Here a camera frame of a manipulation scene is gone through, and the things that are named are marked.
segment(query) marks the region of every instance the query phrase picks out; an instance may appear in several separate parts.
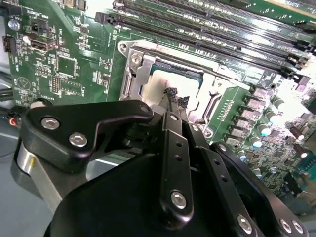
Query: green circuit board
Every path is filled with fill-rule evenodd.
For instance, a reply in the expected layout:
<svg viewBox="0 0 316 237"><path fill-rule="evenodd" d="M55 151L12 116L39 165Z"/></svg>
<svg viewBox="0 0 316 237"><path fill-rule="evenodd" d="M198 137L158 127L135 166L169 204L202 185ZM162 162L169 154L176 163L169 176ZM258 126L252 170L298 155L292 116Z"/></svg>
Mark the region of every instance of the green circuit board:
<svg viewBox="0 0 316 237"><path fill-rule="evenodd" d="M316 24L316 7L313 1L299 0L222 0L242 9L257 13L275 20L298 25Z"/></svg>
<svg viewBox="0 0 316 237"><path fill-rule="evenodd" d="M311 56L294 44L301 41L313 45L315 36L284 24L310 21L315 13L309 8L302 7L299 13L292 13L292 9L276 5L272 11L271 1L249 1L242 10L222 4L227 1L214 4L207 0L125 0L125 8L121 9L112 9L113 1L5 2L22 9L21 15L5 18L6 35L16 42L16 50L9 56L17 105L28 107L37 98L47 99L54 105L118 100L126 64L126 58L117 48L122 40L149 40L221 63L245 85L260 85L271 90L271 99L278 93L287 94L307 106L315 97L315 78L310 79L306 90L298 92L294 89L296 84L281 75L283 69L297 71L286 61L289 54L299 58ZM284 23L269 21L243 11L245 9ZM118 27L97 22L96 12L122 19L123 23ZM211 17L206 17L206 12L211 12ZM280 13L287 17L280 19ZM17 21L19 29L9 27L10 20ZM43 32L38 30L41 24L46 27ZM46 47L50 48L43 50L38 44L30 46L25 35L46 42ZM214 134L208 142L226 141L232 121L249 95L248 90L240 87L226 90L210 121L209 127ZM253 127L262 121L269 123L263 113L254 120ZM263 182L277 192L286 173L295 170L301 162L293 150L297 141L285 140L285 137L292 137L288 129L291 126L301 129L306 124L309 131L300 144L308 149L305 141L316 130L316 119L314 116L303 119L301 114L290 117L282 126L272 125L271 128L279 132L276 137L261 137L252 129L238 146L230 146L236 153L245 150L249 166L260 168ZM261 148L251 146L249 137L253 135L261 139ZM278 173L272 175L269 169L274 166Z"/></svg>

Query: black metal arm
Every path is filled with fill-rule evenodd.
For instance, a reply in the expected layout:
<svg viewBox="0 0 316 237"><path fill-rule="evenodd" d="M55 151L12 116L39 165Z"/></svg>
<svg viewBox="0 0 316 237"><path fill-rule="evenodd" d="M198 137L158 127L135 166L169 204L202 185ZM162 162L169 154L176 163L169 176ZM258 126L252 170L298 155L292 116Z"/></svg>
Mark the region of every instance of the black metal arm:
<svg viewBox="0 0 316 237"><path fill-rule="evenodd" d="M166 95L159 113L140 101L30 110L20 168L33 180L39 170L48 176L56 170L65 186L80 180L60 192L50 236L307 237L300 220L224 143L208 146L185 106ZM131 147L142 154L90 182L80 178L89 161Z"/></svg>

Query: white component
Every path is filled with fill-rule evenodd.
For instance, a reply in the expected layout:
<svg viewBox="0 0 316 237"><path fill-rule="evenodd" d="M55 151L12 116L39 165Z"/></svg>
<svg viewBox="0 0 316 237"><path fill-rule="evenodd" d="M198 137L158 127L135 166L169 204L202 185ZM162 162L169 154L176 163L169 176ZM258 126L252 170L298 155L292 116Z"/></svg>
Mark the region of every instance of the white component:
<svg viewBox="0 0 316 237"><path fill-rule="evenodd" d="M22 37L22 40L24 43L26 43L27 45L30 45L31 44L31 41L30 41L30 38L28 36L23 36Z"/></svg>
<svg viewBox="0 0 316 237"><path fill-rule="evenodd" d="M198 101L196 97L198 95L199 82L179 74L161 70L154 71L153 75L149 77L148 83L143 87L141 96L143 101L149 106L158 105L163 98L163 91L171 87L177 88L178 97L190 97L189 111L197 107Z"/></svg>

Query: capacitor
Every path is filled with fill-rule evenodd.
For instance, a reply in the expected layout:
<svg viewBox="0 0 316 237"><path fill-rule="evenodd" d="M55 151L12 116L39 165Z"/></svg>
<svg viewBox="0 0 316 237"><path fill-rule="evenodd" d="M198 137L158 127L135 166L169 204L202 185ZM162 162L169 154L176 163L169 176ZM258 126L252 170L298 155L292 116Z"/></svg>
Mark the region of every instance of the capacitor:
<svg viewBox="0 0 316 237"><path fill-rule="evenodd" d="M300 156L300 158L305 158L307 157L307 152L304 150L303 147L301 147L300 144L295 144L293 146L294 150L296 151L296 153Z"/></svg>
<svg viewBox="0 0 316 237"><path fill-rule="evenodd" d="M277 173L277 168L276 168L276 167L271 167L271 168L269 169L269 172L270 172L271 174L276 174L276 173Z"/></svg>
<svg viewBox="0 0 316 237"><path fill-rule="evenodd" d="M27 35L22 36L22 40L24 43L26 43L27 45L31 44L30 38Z"/></svg>
<svg viewBox="0 0 316 237"><path fill-rule="evenodd" d="M252 136L249 139L250 143L252 144L253 148L260 148L262 146L262 142L260 141L259 137Z"/></svg>
<svg viewBox="0 0 316 237"><path fill-rule="evenodd" d="M239 159L240 159L242 162L246 162L246 161L247 161L247 157L246 157L245 151L243 151L243 150L240 150L240 151L238 152L238 157L239 157Z"/></svg>
<svg viewBox="0 0 316 237"><path fill-rule="evenodd" d="M267 137L271 135L271 129L269 129L268 125L262 123L258 126L258 130L263 137Z"/></svg>
<svg viewBox="0 0 316 237"><path fill-rule="evenodd" d="M303 135L305 135L309 130L310 130L310 128L309 128L307 125L304 125L304 126L301 128L301 133L302 133Z"/></svg>
<svg viewBox="0 0 316 237"><path fill-rule="evenodd" d="M273 104L280 112L284 112L286 109L286 103L281 99L276 99Z"/></svg>
<svg viewBox="0 0 316 237"><path fill-rule="evenodd" d="M14 31L18 31L20 29L20 23L15 19L9 20L8 26L10 29L12 29Z"/></svg>
<svg viewBox="0 0 316 237"><path fill-rule="evenodd" d="M252 173L254 173L258 179L262 180L263 179L263 176L262 176L262 173L261 173L261 170L257 167L253 168L252 169Z"/></svg>
<svg viewBox="0 0 316 237"><path fill-rule="evenodd" d="M280 117L273 111L266 112L266 118L270 121L270 123L278 123L280 120Z"/></svg>
<svg viewBox="0 0 316 237"><path fill-rule="evenodd" d="M302 141L304 139L304 135L297 127L291 127L290 132L297 140Z"/></svg>

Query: black connector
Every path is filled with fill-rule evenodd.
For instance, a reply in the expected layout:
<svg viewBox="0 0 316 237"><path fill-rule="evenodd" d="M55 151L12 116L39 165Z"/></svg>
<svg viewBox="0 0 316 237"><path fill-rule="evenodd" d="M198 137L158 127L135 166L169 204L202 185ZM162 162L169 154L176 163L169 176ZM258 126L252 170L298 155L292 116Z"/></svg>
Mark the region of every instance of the black connector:
<svg viewBox="0 0 316 237"><path fill-rule="evenodd" d="M0 3L0 16L20 16L22 15L22 8L18 6L12 6L5 3Z"/></svg>
<svg viewBox="0 0 316 237"><path fill-rule="evenodd" d="M15 37L11 36L2 36L3 49L6 53L16 53L16 40Z"/></svg>
<svg viewBox="0 0 316 237"><path fill-rule="evenodd" d="M301 70L306 65L308 59L289 54L286 61L296 67L298 70Z"/></svg>
<svg viewBox="0 0 316 237"><path fill-rule="evenodd" d="M306 53L312 53L314 56L316 56L316 46L311 43L307 43L307 42L299 40L294 45L294 48L299 49L300 51L303 51Z"/></svg>
<svg viewBox="0 0 316 237"><path fill-rule="evenodd" d="M48 22L41 19L32 19L30 25L32 31L39 34L45 33L49 30Z"/></svg>

